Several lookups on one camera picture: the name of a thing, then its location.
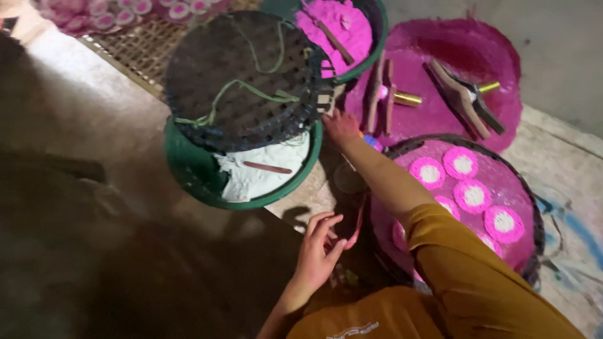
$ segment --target green bowl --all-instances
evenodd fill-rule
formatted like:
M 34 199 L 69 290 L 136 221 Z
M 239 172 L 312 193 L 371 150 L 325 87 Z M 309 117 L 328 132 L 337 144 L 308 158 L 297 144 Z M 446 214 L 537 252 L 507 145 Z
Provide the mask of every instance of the green bowl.
M 163 131 L 165 157 L 176 182 L 200 202 L 223 209 L 253 209 L 264 207 L 283 198 L 297 188 L 308 176 L 318 160 L 323 142 L 323 125 L 317 121 L 310 129 L 310 151 L 301 169 L 283 186 L 246 203 L 231 203 L 222 199 L 222 191 L 229 175 L 219 171 L 213 152 L 193 145 L 174 125 L 170 117 Z
M 371 54 L 363 62 L 356 65 L 351 70 L 325 81 L 332 81 L 335 84 L 343 84 L 352 79 L 358 78 L 366 71 L 381 55 L 385 47 L 385 39 L 388 34 L 388 22 L 385 6 L 380 0 L 352 0 L 354 7 L 360 9 L 367 17 L 368 22 L 373 29 L 373 46 Z M 295 13 L 302 7 L 300 0 L 264 0 L 260 6 L 260 11 L 275 14 L 291 22 L 295 22 Z

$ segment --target gold metal tube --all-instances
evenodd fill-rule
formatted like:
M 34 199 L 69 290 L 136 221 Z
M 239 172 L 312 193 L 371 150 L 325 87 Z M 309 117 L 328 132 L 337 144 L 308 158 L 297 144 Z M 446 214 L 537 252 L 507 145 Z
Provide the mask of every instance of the gold metal tube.
M 394 93 L 394 102 L 398 105 L 417 107 L 423 102 L 423 98 L 418 95 L 398 90 L 396 93 Z
M 489 92 L 489 91 L 491 91 L 491 90 L 493 90 L 495 88 L 499 88 L 499 87 L 500 87 L 500 82 L 493 81 L 491 83 L 480 85 L 478 87 L 478 89 L 479 89 L 480 92 L 486 93 L 486 92 Z

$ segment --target hand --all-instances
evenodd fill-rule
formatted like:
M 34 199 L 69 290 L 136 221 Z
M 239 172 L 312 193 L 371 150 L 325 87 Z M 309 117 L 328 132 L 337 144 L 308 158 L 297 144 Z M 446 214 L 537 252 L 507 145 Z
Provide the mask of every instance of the hand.
M 356 118 L 347 113 L 340 112 L 338 109 L 333 111 L 333 116 L 323 115 L 323 123 L 331 139 L 339 146 L 342 146 L 349 140 L 360 137 L 360 128 Z
M 337 238 L 331 228 L 341 220 L 343 215 L 335 216 L 334 212 L 324 212 L 310 218 L 295 274 L 281 297 L 288 312 L 305 305 L 333 272 L 347 240 L 339 240 L 330 251 L 326 251 L 325 246 L 330 247 L 331 240 Z

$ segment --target mustard shirt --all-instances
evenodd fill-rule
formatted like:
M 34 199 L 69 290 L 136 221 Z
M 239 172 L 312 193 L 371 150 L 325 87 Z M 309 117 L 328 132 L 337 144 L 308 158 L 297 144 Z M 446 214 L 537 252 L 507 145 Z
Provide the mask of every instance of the mustard shirt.
M 433 296 L 385 288 L 307 315 L 287 338 L 584 338 L 439 204 L 413 209 L 410 222 L 409 248 Z

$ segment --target mustard sleeve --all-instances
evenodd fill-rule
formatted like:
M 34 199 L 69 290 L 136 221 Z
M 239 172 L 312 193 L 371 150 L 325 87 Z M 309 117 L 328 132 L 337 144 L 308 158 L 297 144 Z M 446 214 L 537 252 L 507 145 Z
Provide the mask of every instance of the mustard sleeve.
M 438 204 L 410 213 L 415 266 L 456 338 L 584 338 L 468 227 Z

